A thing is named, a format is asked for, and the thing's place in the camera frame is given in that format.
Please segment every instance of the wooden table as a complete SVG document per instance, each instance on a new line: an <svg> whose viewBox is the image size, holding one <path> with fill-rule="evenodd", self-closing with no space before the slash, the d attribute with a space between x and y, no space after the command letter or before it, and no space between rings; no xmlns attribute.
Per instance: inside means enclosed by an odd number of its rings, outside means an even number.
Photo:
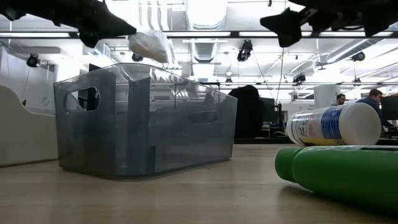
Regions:
<svg viewBox="0 0 398 224"><path fill-rule="evenodd" d="M278 178L290 145L236 145L231 161L153 180L117 182L57 162L0 169L0 224L398 223Z"/></svg>

